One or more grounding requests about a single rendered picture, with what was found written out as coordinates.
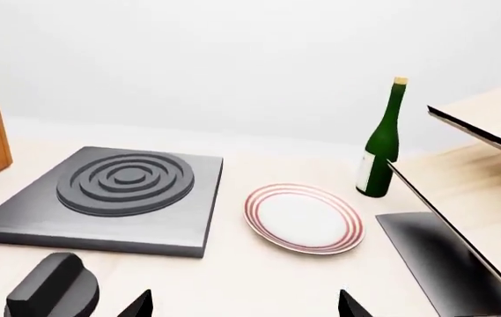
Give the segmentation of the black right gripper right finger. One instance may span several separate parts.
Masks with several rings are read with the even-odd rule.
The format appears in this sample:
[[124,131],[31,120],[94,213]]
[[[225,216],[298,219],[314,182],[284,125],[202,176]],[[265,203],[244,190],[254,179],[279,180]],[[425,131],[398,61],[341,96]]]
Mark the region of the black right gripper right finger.
[[373,317],[346,290],[340,290],[338,300],[339,317]]

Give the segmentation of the dark grey stove knob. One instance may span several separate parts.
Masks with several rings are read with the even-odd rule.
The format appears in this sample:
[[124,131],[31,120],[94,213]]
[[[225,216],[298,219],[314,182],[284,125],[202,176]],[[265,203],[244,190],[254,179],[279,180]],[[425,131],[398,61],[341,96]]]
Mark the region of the dark grey stove knob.
[[4,317],[90,317],[99,303],[97,277],[73,253],[52,253],[6,297]]

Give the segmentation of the green wine bottle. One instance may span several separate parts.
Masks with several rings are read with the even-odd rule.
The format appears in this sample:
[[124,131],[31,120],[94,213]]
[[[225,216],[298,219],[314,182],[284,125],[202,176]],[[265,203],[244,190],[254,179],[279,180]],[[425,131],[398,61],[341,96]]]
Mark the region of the green wine bottle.
[[390,187],[393,172],[389,162],[399,155],[398,118],[408,79],[394,79],[386,111],[369,137],[357,174],[356,190],[368,197],[384,197]]

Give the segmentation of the light wood shelf rack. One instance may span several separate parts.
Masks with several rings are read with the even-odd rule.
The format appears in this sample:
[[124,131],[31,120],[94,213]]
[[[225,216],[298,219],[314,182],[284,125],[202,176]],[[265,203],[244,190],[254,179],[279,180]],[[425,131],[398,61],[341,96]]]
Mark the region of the light wood shelf rack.
[[428,113],[476,143],[392,163],[427,211],[377,219],[439,317],[501,317],[501,88]]

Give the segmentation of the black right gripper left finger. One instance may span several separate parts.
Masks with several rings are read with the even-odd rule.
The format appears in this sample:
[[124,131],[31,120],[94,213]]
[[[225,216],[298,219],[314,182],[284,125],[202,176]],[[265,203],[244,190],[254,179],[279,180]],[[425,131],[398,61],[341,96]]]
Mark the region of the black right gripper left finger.
[[145,290],[127,306],[117,317],[152,317],[151,290]]

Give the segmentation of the white plate with red rings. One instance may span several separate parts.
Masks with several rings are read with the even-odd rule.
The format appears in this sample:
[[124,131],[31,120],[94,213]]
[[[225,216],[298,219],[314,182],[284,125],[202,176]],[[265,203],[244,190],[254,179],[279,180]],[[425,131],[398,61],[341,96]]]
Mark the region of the white plate with red rings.
[[248,226],[267,242],[309,255],[336,255],[357,247],[365,226],[342,198],[301,184],[269,184],[244,203]]

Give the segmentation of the dark grey stove plate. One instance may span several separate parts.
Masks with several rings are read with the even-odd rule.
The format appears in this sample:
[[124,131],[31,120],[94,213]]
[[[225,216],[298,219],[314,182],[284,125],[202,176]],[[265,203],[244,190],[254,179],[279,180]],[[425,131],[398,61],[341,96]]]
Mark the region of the dark grey stove plate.
[[84,147],[0,205],[0,244],[202,258],[223,163]]

